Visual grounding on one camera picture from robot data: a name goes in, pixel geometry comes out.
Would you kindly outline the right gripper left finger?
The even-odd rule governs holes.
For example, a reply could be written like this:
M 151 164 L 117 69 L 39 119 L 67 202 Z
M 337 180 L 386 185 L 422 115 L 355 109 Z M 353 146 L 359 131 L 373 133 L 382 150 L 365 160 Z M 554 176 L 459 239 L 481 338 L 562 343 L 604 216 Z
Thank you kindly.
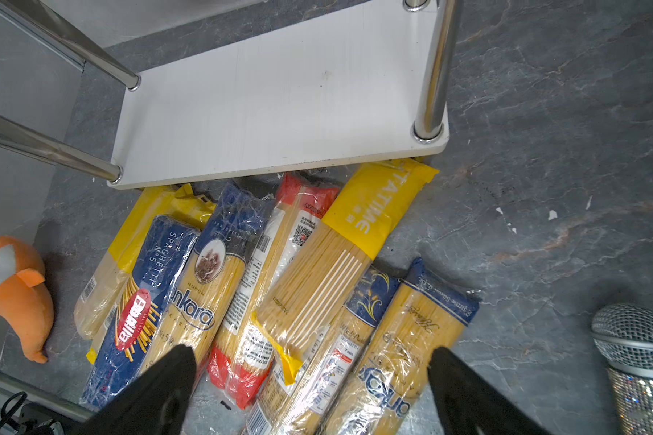
M 192 348 L 179 344 L 74 432 L 179 434 L 196 374 Z

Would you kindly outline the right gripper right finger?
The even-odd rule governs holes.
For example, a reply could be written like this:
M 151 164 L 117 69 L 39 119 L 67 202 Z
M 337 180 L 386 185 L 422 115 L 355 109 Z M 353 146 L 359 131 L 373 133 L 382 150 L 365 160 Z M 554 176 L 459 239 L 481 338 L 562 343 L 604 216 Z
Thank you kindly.
M 433 351 L 427 377 L 446 434 L 547 432 L 446 347 Z

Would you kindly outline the blue Ankara spaghetti bag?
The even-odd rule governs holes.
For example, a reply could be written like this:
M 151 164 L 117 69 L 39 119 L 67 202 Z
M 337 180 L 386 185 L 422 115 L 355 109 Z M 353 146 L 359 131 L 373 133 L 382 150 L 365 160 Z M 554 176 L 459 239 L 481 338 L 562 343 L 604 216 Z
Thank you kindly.
M 147 372 L 178 344 L 192 348 L 201 377 L 210 348 L 245 274 L 275 198 L 259 198 L 229 182 L 192 248 L 169 296 L 139 374 Z

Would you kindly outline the yellow Pastatime spaghetti bag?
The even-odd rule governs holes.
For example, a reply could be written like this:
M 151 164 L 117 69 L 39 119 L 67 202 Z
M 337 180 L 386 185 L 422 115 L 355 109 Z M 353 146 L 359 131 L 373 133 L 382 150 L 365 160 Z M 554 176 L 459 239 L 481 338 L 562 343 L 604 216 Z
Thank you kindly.
M 317 333 L 377 258 L 418 193 L 438 171 L 415 159 L 362 164 L 263 302 L 252 322 L 294 384 Z

